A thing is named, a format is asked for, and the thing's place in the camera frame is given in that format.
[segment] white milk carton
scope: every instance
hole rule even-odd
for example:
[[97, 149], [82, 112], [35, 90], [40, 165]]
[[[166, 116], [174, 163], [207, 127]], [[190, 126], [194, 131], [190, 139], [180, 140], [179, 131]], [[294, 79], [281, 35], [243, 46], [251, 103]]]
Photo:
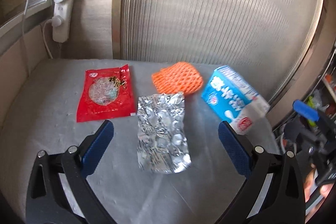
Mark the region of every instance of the white milk carton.
[[202, 98], [241, 135], [269, 110], [268, 102], [229, 66], [215, 69]]

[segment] silver foil wrapper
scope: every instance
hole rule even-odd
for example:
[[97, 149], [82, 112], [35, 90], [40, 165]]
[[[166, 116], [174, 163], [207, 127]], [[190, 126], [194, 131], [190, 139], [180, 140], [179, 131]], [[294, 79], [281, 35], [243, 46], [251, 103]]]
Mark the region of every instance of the silver foil wrapper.
[[183, 132], [184, 95], [139, 97], [138, 162], [154, 173], [178, 173], [191, 164]]

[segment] white power strip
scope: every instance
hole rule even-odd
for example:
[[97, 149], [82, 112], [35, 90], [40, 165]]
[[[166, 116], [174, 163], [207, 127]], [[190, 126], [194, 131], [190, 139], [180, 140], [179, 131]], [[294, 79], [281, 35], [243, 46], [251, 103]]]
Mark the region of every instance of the white power strip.
[[52, 38], [63, 43], [69, 38], [70, 19], [74, 0], [54, 0], [54, 16], [51, 19]]

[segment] red snack package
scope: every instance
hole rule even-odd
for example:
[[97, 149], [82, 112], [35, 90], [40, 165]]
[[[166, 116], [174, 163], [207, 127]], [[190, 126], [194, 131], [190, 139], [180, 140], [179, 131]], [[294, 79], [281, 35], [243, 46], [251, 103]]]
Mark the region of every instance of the red snack package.
[[135, 115], [129, 67], [87, 70], [77, 122]]

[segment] printed logo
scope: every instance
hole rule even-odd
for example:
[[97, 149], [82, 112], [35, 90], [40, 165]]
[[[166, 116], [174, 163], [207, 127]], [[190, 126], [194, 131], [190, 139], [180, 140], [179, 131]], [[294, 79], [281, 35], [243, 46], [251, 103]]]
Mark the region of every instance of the printed logo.
[[210, 104], [210, 105], [213, 105], [213, 106], [218, 104], [218, 98], [217, 98], [215, 92], [213, 92], [209, 95], [207, 103]]
[[215, 89], [217, 91], [220, 91], [222, 86], [224, 86], [224, 82], [218, 76], [214, 76], [213, 79], [210, 82], [210, 86], [213, 89]]
[[252, 125], [252, 121], [249, 117], [242, 118], [238, 122], [238, 127], [240, 128], [241, 131], [248, 129], [251, 125]]
[[233, 116], [233, 114], [230, 110], [226, 110], [224, 112], [224, 115], [226, 116], [226, 118], [229, 118], [231, 121], [233, 121], [235, 119], [235, 117]]

